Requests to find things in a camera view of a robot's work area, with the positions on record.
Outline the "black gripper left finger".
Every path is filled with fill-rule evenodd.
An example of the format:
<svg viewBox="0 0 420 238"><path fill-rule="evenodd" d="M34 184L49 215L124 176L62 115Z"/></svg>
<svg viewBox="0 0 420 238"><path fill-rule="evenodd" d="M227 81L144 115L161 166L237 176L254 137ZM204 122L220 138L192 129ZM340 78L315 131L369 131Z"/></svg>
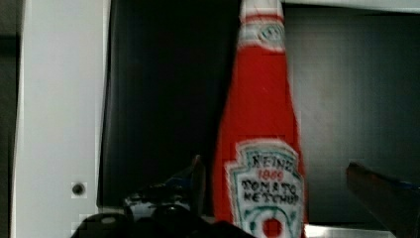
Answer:
<svg viewBox="0 0 420 238"><path fill-rule="evenodd" d="M173 175L165 184L186 189L189 194L190 211L198 216L202 215L206 190L206 168L200 155L195 155L189 167Z"/></svg>

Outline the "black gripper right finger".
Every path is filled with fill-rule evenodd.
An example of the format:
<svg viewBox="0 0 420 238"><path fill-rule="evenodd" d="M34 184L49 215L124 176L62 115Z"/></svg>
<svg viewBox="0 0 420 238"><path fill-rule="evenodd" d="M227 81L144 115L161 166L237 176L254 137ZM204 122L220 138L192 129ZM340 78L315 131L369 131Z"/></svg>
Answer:
<svg viewBox="0 0 420 238"><path fill-rule="evenodd" d="M396 238L419 238L419 185L376 173L361 164L346 168L348 190Z"/></svg>

